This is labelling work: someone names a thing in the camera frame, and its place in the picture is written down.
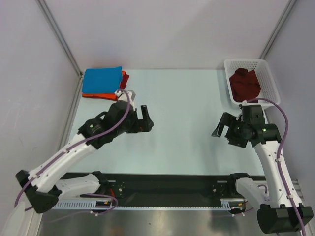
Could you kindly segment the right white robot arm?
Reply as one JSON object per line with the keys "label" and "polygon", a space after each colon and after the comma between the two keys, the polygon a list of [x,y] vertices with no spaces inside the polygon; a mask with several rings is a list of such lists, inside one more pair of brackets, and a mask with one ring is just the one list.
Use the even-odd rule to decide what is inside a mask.
{"label": "right white robot arm", "polygon": [[257,221],[265,234],[300,232],[313,218],[310,206],[305,206],[294,188],[282,152],[284,140],[276,125],[268,124],[262,111],[244,109],[239,117],[224,112],[212,133],[225,137],[230,145],[245,148],[251,143],[263,167],[267,193],[263,193],[246,173],[230,175],[227,192],[232,197],[242,195],[256,210]]}

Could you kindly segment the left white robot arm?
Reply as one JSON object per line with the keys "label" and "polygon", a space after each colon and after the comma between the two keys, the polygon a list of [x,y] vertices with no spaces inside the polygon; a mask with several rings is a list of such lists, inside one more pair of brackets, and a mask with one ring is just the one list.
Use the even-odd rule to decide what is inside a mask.
{"label": "left white robot arm", "polygon": [[22,188],[15,204],[25,194],[36,213],[45,213],[61,199],[74,196],[105,197],[111,193],[111,184],[99,171],[83,177],[61,179],[83,158],[99,150],[116,137],[128,133],[150,132],[154,126],[146,105],[141,106],[138,118],[132,90],[118,89],[118,99],[108,111],[87,120],[63,148],[31,171],[20,170],[16,178]]}

